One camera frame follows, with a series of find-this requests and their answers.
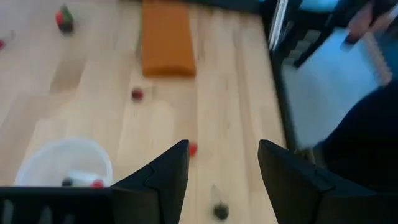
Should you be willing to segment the person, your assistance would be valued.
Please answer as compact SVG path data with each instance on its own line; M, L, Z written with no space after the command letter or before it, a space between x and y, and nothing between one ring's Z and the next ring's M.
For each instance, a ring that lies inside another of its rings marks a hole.
M312 149L316 165L377 192L398 192L398 81L358 101Z

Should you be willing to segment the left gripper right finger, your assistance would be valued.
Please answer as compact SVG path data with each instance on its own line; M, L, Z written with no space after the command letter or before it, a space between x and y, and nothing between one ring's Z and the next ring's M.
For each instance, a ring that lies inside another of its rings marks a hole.
M398 193L377 193L261 140L258 161L279 224L398 224Z

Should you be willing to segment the clear plastic tub container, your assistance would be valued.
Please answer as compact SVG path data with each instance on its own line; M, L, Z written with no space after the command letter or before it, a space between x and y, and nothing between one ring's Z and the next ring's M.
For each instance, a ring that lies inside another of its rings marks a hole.
M61 187L64 178L72 187L90 187L101 179L104 186L113 183L113 167L108 153L89 139L62 139L50 142L33 153L16 175L16 186Z

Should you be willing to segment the small red and dark fruit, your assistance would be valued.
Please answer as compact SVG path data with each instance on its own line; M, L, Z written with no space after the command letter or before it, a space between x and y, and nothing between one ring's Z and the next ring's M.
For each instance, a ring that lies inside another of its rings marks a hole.
M71 34L74 31L74 18L66 4L61 5L55 13L55 22L63 34Z

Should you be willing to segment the person's hand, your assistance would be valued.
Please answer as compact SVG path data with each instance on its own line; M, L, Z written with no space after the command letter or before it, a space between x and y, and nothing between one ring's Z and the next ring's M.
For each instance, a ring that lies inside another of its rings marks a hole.
M398 27L398 0L367 0L348 24L344 43L353 45L367 33L391 32Z

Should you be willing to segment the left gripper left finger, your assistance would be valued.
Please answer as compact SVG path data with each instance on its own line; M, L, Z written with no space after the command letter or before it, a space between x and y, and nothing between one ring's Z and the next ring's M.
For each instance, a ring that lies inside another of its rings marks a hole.
M181 140L111 186L115 224L179 224L188 182L189 141Z

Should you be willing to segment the orange folded cloth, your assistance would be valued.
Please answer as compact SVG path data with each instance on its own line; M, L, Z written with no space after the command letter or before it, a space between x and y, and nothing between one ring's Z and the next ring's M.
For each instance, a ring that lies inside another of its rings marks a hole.
M142 73L146 77L196 75L186 4L174 0L143 0Z

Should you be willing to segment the white spiral notebook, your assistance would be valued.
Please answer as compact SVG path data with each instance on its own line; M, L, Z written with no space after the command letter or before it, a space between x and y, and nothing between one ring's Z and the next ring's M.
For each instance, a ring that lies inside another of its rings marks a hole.
M295 68L298 57L320 39L319 31L310 30L283 62L282 80L299 149L324 140L355 103L392 80L377 34L367 33L351 46L343 42L346 35L344 29L334 30Z

